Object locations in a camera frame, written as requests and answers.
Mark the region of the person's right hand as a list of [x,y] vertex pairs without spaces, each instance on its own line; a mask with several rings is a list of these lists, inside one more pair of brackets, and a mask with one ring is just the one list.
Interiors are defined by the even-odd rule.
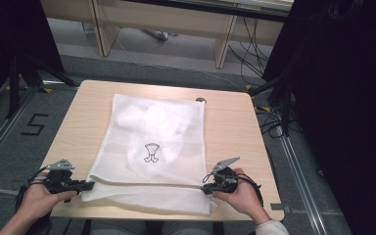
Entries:
[[254,187],[243,179],[238,181],[237,189],[233,193],[214,191],[212,195],[229,204],[234,210],[248,215],[255,225],[261,225],[270,220]]

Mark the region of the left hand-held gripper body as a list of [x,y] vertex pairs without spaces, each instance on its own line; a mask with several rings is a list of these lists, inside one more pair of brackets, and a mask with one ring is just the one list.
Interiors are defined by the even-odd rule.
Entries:
[[74,166],[67,159],[62,159],[47,166],[49,170],[47,179],[45,180],[45,187],[52,194],[57,194],[66,191],[74,191],[71,184],[72,170]]

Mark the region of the black metal stand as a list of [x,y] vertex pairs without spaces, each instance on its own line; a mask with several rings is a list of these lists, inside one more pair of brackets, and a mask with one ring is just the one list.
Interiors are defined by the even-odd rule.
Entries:
[[281,108],[282,114],[280,119],[280,126],[282,134],[286,137],[289,136],[288,124],[290,113],[290,100],[292,91],[290,87],[289,79],[291,76],[287,72],[281,72],[277,77],[269,80],[266,84],[255,88],[248,92],[251,97],[258,95],[259,93],[272,89],[269,98],[267,99],[270,106]]

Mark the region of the grey power strip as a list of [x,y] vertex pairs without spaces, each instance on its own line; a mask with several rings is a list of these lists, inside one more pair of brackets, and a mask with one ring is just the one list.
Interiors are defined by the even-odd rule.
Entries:
[[146,33],[147,35],[161,42],[168,41],[171,37],[177,36],[177,33],[168,33],[165,31],[157,31],[157,30],[142,29],[142,32]]

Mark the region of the black curtain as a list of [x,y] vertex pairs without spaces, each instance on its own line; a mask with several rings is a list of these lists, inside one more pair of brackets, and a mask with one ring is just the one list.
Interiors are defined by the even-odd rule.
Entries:
[[41,0],[0,0],[0,89],[23,56],[64,69]]
[[264,79],[296,97],[308,142],[353,235],[376,235],[376,0],[295,0]]

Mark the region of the metal floor rail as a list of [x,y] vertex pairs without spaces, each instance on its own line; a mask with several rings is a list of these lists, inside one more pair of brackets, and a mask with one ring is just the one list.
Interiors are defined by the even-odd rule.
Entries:
[[4,142],[9,137],[10,133],[14,129],[14,127],[19,122],[21,115],[23,114],[25,107],[30,102],[30,100],[35,96],[37,93],[36,88],[29,88],[25,91],[24,95],[22,96],[19,107],[13,112],[10,117],[7,117],[3,124],[0,126],[0,149],[3,146]]
[[314,201],[310,189],[307,185],[304,173],[299,164],[295,149],[292,146],[290,138],[285,134],[285,131],[281,128],[277,128],[277,132],[280,135],[280,141],[282,148],[286,155],[287,161],[291,168],[293,177],[296,181],[298,191],[303,200],[308,220],[311,224],[312,230],[315,235],[328,235],[325,222],[318,209],[316,202]]

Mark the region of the white mesh laundry bag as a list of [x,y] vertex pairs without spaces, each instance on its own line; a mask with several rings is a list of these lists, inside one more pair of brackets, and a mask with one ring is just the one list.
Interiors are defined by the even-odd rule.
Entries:
[[82,194],[140,210],[208,214],[205,103],[117,94]]

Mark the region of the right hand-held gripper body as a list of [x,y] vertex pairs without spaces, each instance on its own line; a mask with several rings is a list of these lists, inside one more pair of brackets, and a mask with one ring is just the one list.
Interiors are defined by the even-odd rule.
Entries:
[[211,170],[213,176],[213,184],[211,190],[220,191],[224,193],[232,193],[237,188],[237,175],[230,167],[232,164],[239,161],[239,157],[219,161]]

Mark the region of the grey tape piece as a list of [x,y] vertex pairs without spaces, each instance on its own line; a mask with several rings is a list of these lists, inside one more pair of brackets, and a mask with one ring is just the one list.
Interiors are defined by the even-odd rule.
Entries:
[[291,208],[283,204],[270,204],[270,207],[273,211],[282,211],[284,213],[291,212]]

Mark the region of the black tripod stand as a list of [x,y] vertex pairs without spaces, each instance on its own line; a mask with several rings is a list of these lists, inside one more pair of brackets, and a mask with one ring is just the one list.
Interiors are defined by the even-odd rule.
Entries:
[[43,70],[72,87],[78,87],[79,84],[67,77],[61,71],[55,70],[44,62],[33,58],[29,55],[15,56],[10,63],[10,106],[8,118],[15,115],[20,107],[20,79],[19,76],[26,82],[28,87],[39,88],[43,85],[43,80],[38,74],[39,70]]

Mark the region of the light wooden desk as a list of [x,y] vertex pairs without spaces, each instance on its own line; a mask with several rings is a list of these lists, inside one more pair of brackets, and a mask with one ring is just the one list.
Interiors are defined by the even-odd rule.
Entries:
[[47,17],[93,24],[99,54],[109,55],[122,27],[194,35],[214,40],[215,66],[222,68],[230,41],[275,44],[281,22],[237,17],[125,0],[40,0]]

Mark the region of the white garment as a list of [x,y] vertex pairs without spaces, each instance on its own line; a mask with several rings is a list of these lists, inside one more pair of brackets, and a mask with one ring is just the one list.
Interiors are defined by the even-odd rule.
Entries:
[[144,179],[170,173],[183,160],[191,135],[195,108],[190,104],[155,101],[136,102],[117,117],[120,141],[125,144],[129,167]]

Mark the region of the person's left hand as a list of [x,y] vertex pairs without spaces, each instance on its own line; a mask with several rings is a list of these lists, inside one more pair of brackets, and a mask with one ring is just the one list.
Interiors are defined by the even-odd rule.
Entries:
[[70,200],[77,195],[75,191],[50,193],[44,186],[44,176],[45,174],[42,174],[37,179],[33,179],[23,194],[23,201],[16,213],[22,223],[35,222],[48,214],[61,201]]

